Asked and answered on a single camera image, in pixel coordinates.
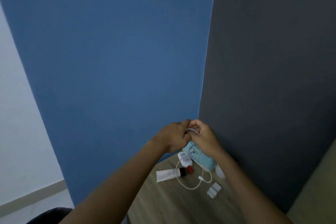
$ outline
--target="charging cable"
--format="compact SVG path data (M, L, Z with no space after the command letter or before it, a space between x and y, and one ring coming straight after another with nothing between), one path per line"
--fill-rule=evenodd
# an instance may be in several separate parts
M192 129L192 128L187 128L186 130L192 130L192 131L194 131L196 134L199 134L195 129ZM177 170L177 166L179 165L180 162L181 162L181 160L178 161L178 163L177 163L177 165L176 165L176 167L175 167L175 172L176 172L176 170ZM204 181L204 182L206 182L206 183L210 183L210 182L212 182L212 174L211 174L211 172L205 170L206 172L208 172L208 173L210 174L210 180L207 182L207 181L203 178L203 175L204 175L204 169L203 169L203 167L201 167L201 168L202 168L202 175L199 175L199 176L198 176L199 183L198 183L198 185L197 185L195 188L188 188L186 185L184 185L184 184L180 181L180 179L179 179L178 177L176 177L176 178L177 178L178 182L179 182L184 188L189 189L189 190L197 189L197 188L200 186L200 184L201 184L202 181Z

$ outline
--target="hand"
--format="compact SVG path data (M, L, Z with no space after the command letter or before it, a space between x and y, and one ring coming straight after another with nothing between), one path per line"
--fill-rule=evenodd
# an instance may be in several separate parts
M166 152L169 153L182 149L187 146L191 140L190 135L184 134L189 123L190 120L187 119L182 123L174 122L168 124L152 138L152 141L162 144L165 147Z
M188 128L195 129L199 133L198 135L190 133L191 139L205 155L215 158L217 153L224 151L215 133L207 124L200 120L193 120L189 123Z

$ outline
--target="red cap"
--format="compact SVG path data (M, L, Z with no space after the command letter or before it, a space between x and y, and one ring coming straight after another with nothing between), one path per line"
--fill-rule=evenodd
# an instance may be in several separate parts
M187 166L187 170L189 174L192 174L194 172L193 167L192 166Z

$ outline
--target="baseboard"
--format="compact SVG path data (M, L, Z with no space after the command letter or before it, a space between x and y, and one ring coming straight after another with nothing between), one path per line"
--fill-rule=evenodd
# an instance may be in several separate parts
M62 180L42 189L36 190L32 193L29 193L28 195L19 197L18 199L0 205L0 218L22 208L25 208L26 206L35 204L38 201L41 201L66 189L67 185L65 184L65 181Z

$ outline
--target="light blue pencil case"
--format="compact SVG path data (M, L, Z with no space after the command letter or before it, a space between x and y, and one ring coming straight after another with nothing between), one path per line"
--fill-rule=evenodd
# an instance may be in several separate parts
M188 153L189 157L205 171L211 171L214 169L216 162L212 158L201 152L201 150L198 148L197 145L195 145L194 142L190 141L187 146L184 147L182 150Z

